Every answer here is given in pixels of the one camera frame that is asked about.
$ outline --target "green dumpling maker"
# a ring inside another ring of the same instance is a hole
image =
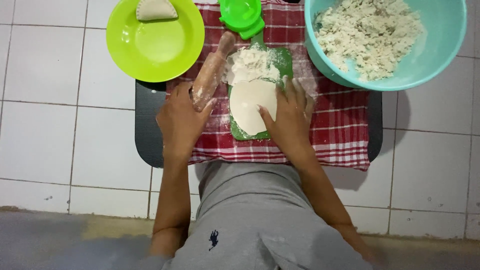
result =
[[[251,38],[265,27],[260,0],[219,0],[218,3],[220,21],[242,39]]]

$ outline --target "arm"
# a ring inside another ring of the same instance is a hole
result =
[[[213,99],[202,112],[195,112],[189,97],[191,86],[179,84],[156,116],[164,139],[165,163],[151,255],[173,257],[187,240],[191,212],[187,163],[216,102]]]
[[[276,121],[267,109],[259,112],[265,126],[288,160],[297,169],[301,187],[315,213],[369,262],[374,256],[356,232],[347,210],[338,198],[330,180],[317,161],[309,141],[309,128],[313,112],[313,99],[297,80],[285,80],[285,93],[277,88]]]

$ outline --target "red checkered towel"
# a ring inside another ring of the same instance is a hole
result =
[[[205,24],[205,43],[198,61],[182,76],[167,83],[167,93],[181,81],[192,81],[208,53],[215,51],[223,32],[218,4],[197,4]],[[305,21],[303,5],[281,0],[262,1],[264,41],[271,48],[286,47],[293,58],[293,72],[305,90],[316,99],[310,126],[310,141],[323,165],[351,167],[366,171],[368,91],[338,85],[312,64],[304,46]],[[248,40],[237,39],[237,48],[248,46]],[[273,140],[237,141],[230,133],[227,87],[219,85],[218,99],[206,128],[193,150],[190,164],[210,160],[286,163],[287,158]]]

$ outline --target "rolling pin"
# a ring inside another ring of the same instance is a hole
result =
[[[192,86],[193,108],[201,112],[215,93],[222,79],[227,55],[235,46],[235,36],[231,32],[223,33],[216,52],[208,54]]]

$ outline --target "gray floor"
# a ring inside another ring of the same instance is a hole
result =
[[[147,251],[153,221],[0,212],[0,270],[128,269]],[[364,237],[386,269],[480,269],[480,242]]]

